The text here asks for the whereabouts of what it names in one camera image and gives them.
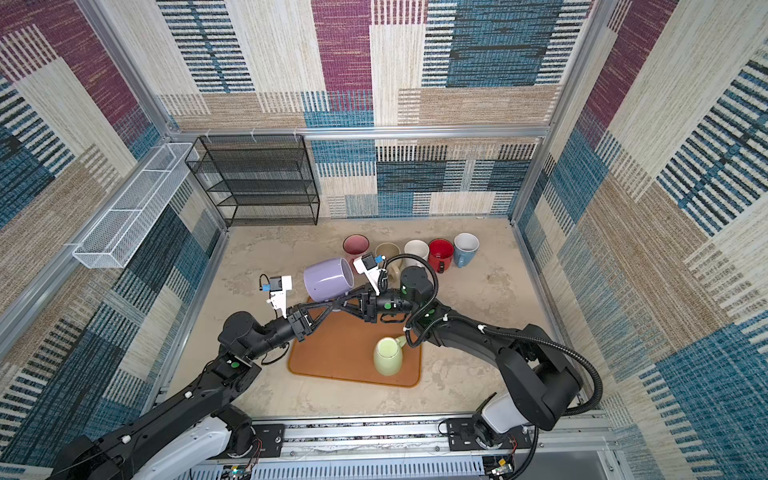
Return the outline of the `red mug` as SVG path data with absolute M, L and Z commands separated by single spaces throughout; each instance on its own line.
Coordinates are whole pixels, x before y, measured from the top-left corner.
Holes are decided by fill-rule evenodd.
M 433 270 L 442 274 L 452 264 L 454 257 L 454 245 L 452 242 L 438 238 L 428 244 L 428 263 Z

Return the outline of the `brown rectangular tray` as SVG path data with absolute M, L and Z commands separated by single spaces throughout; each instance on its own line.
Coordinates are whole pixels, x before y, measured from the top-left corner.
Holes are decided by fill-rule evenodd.
M 420 347 L 402 349 L 402 367 L 392 376 L 380 374 L 374 366 L 377 342 L 402 334 L 400 323 L 367 323 L 346 312 L 333 312 L 312 335 L 293 343 L 288 369 L 301 376 L 411 388 L 421 379 Z

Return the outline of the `blue polka dot mug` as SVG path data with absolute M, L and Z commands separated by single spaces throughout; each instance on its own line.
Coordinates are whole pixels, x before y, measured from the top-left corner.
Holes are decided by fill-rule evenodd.
M 457 268 L 466 267 L 475 257 L 480 247 L 479 239 L 471 233 L 462 232 L 453 241 L 454 263 Z

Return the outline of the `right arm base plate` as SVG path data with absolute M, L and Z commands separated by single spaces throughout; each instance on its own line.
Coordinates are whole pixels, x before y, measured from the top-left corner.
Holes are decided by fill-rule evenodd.
M 441 420 L 438 433 L 446 437 L 450 451 L 470 450 L 513 450 L 528 449 L 533 444 L 533 430 L 530 427 L 515 427 L 504 434 L 491 433 L 485 441 L 476 432 L 470 417 L 452 417 Z

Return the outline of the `purple mug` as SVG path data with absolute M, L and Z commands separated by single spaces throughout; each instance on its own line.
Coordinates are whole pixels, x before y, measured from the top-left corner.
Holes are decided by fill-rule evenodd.
M 354 274 L 347 260 L 334 258 L 307 267 L 303 281 L 310 298 L 321 302 L 350 291 L 354 287 Z

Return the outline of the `pink patterned mug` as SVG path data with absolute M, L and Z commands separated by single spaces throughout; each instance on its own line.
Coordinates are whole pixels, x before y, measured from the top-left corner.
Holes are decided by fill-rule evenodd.
M 369 251 L 370 241 L 362 234 L 347 236 L 342 244 L 343 251 L 348 260 L 354 260 Z

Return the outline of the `white mug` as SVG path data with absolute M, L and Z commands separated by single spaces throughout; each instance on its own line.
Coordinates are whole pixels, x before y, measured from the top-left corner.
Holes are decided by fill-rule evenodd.
M 405 244 L 403 252 L 405 254 L 418 256 L 424 261 L 427 261 L 429 257 L 429 245 L 422 240 L 417 240 L 417 239 L 410 240 Z M 404 260 L 404 265 L 406 267 L 409 267 L 409 266 L 422 267 L 423 266 L 421 262 L 411 258 L 406 258 Z

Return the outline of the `beige speckled mug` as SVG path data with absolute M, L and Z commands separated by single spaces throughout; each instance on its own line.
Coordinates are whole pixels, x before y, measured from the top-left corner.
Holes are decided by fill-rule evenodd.
M 383 256 L 385 260 L 389 260 L 390 258 L 399 255 L 400 253 L 400 247 L 392 242 L 381 243 L 376 247 L 375 250 L 376 256 Z M 402 265 L 403 260 L 396 259 L 386 267 L 388 282 L 390 286 L 395 285 L 400 281 Z

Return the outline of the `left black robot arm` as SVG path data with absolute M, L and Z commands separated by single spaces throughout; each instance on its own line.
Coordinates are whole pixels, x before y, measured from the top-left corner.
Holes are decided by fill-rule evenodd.
M 346 305 L 343 299 L 298 304 L 265 325 L 246 311 L 230 315 L 218 336 L 218 355 L 194 380 L 113 432 L 71 441 L 56 456 L 51 478 L 150 479 L 228 448 L 244 451 L 252 443 L 250 421 L 232 403 L 261 373 L 257 360 L 305 339 Z

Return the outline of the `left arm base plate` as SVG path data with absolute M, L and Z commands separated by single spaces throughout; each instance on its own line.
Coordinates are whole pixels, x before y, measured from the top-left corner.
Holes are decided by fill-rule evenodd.
M 282 453 L 286 425 L 282 423 L 253 424 L 254 451 L 251 458 L 256 462 L 262 459 L 279 458 Z

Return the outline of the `light green mug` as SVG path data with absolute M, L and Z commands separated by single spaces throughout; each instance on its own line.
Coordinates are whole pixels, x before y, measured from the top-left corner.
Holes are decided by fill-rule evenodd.
M 396 375 L 403 364 L 403 347 L 406 344 L 404 336 L 384 337 L 380 339 L 374 349 L 373 364 L 375 370 L 383 376 Z

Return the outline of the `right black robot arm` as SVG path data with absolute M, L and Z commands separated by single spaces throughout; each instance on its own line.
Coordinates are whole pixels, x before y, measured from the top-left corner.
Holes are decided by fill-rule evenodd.
M 475 441 L 484 448 L 499 447 L 519 427 L 550 431 L 560 418 L 592 408 L 592 401 L 574 404 L 584 386 L 574 364 L 589 365 L 577 352 L 536 325 L 519 330 L 475 321 L 440 302 L 438 291 L 435 274 L 408 267 L 399 288 L 374 282 L 343 293 L 332 305 L 366 322 L 401 314 L 410 346 L 454 348 L 495 366 L 506 391 L 487 398 L 472 417 Z

